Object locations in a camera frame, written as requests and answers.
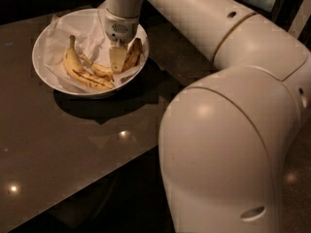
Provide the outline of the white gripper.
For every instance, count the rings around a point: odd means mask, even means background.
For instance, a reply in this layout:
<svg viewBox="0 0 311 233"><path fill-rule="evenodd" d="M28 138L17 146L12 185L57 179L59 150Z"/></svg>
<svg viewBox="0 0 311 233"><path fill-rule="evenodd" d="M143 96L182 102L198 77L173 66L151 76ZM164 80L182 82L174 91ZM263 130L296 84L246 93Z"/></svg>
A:
<svg viewBox="0 0 311 233"><path fill-rule="evenodd" d="M109 56L111 69L115 74L122 72L127 56L127 44L136 36L138 25L139 17L117 17L108 10L104 11L104 31L112 42L109 46Z"/></svg>

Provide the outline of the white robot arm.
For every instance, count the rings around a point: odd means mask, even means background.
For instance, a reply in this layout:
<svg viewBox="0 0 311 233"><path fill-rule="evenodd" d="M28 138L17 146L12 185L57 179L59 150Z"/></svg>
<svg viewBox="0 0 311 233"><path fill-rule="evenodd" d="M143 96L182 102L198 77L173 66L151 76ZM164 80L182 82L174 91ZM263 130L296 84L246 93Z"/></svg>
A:
<svg viewBox="0 0 311 233"><path fill-rule="evenodd" d="M159 128L176 233L282 233L284 159L310 113L309 50L233 0L106 0L111 40L134 37L143 2L216 68L172 100Z"/></svg>

